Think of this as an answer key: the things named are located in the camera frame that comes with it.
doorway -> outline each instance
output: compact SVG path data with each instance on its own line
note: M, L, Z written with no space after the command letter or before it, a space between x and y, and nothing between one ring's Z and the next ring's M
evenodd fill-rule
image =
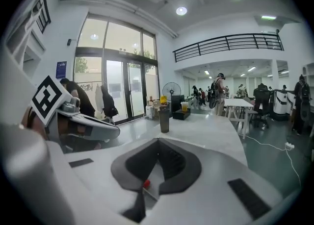
M142 64L106 60L105 66L108 92L119 112L113 121L118 125L142 117L146 101Z

plastic container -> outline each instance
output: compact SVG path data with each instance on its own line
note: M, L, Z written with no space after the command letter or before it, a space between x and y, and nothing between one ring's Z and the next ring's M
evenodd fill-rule
M158 113L161 132L162 133L169 132L170 109L166 106L161 106L159 108Z
M181 102L181 107L182 107L183 112L187 111L187 106L188 106L188 102Z

white table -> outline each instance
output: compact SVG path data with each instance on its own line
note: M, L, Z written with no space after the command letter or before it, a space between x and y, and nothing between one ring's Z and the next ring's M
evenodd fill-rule
M243 139L245 139L245 132L246 132L246 129L248 127L248 111L245 111L245 117L244 119L239 119L237 117L237 113L236 113L236 107L245 107L245 108L248 108L248 107L253 107L253 105L249 102L246 102L244 99L225 99L225 106L227 107L227 110L226 110L226 115L227 115L227 112L229 110L229 114L228 114L228 119L230 121L236 121L236 122L244 122L244 128L243 128Z
M155 137L179 140L215 150L247 166L241 140L231 122L222 116L191 114L184 121L170 118L168 133L162 133L160 125L157 125L139 139Z

tree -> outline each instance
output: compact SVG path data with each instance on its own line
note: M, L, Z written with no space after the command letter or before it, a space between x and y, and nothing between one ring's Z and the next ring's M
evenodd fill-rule
M75 59L75 72L76 73L85 73L88 69L87 60L83 57L77 57Z
M140 54L138 53L137 49L134 49L133 54L140 55ZM155 59L155 55L151 54L148 50L144 50L144 57L151 58L151 59ZM153 65L145 64L145 73L148 73L149 69L150 69L152 66L153 66ZM130 67L140 68L140 65L138 65L138 64L130 64Z

black tray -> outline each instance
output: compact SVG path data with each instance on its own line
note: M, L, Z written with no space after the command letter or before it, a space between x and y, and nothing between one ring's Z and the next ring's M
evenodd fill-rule
M173 119L184 121L191 114L191 109L188 108L186 112L182 112L182 109L180 109L178 111L173 112L172 114Z

